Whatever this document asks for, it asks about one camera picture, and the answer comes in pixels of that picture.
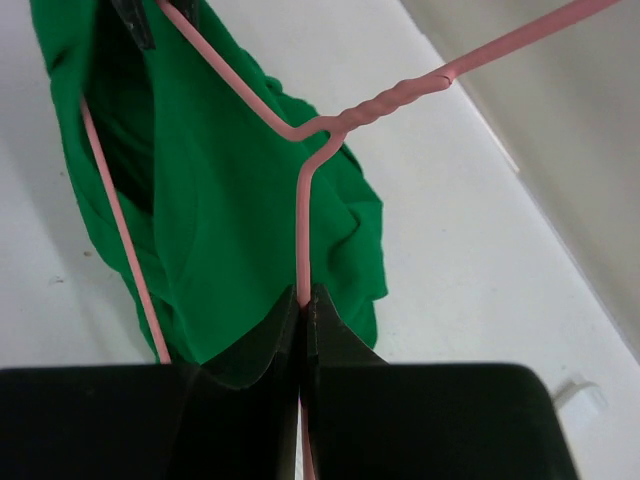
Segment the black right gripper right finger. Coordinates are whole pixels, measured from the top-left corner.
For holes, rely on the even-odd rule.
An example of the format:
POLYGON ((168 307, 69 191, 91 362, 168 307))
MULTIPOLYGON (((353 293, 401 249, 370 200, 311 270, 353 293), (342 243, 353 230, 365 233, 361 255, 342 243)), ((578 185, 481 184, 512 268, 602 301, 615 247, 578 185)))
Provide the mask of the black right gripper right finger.
POLYGON ((391 364, 342 321, 323 285, 307 308, 308 479, 574 479, 550 395, 508 363, 391 364))

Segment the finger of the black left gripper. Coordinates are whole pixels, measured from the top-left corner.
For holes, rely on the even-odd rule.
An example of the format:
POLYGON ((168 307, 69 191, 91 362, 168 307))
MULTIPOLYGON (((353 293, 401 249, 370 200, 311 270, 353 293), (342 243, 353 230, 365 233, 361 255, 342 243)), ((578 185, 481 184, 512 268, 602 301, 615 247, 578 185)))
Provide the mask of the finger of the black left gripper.
POLYGON ((142 0, 111 0, 112 7, 140 50, 156 45, 142 0))

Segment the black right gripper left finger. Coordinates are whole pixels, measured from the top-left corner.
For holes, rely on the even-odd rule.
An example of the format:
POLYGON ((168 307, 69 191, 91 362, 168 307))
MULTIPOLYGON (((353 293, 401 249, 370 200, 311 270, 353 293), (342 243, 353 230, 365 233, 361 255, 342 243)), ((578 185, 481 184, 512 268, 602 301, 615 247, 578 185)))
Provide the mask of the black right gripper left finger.
POLYGON ((5 479, 291 479, 299 307, 203 364, 5 369, 5 479))

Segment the green t shirt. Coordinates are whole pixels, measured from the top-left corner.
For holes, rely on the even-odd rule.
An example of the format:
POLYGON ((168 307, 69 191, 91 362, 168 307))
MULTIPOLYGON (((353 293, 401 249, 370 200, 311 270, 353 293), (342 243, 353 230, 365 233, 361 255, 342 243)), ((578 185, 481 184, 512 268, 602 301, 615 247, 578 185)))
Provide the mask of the green t shirt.
POLYGON ((107 1, 34 1, 88 235, 133 280, 81 118, 88 110, 171 358, 205 363, 295 280, 296 181, 327 138, 280 138, 152 1, 140 50, 107 1))

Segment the pink wire hanger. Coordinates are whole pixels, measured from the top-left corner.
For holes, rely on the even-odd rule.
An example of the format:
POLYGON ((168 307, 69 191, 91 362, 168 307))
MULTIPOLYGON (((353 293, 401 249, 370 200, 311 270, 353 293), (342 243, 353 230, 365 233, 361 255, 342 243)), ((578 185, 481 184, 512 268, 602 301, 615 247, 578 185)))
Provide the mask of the pink wire hanger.
POLYGON ((204 7, 85 1, 70 154, 89 237, 160 356, 189 367, 167 479, 267 479, 300 404, 314 479, 573 479, 545 387, 506 364, 392 365, 382 204, 345 135, 204 7))

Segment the white and metal clothes rack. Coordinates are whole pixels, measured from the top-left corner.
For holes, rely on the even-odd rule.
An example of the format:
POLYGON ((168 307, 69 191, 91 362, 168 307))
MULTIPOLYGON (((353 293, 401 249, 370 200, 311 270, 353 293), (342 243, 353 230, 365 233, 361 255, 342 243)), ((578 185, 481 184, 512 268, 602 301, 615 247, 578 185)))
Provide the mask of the white and metal clothes rack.
POLYGON ((564 422, 588 423, 608 408, 608 402, 595 382, 570 380, 554 397, 554 406, 564 422))

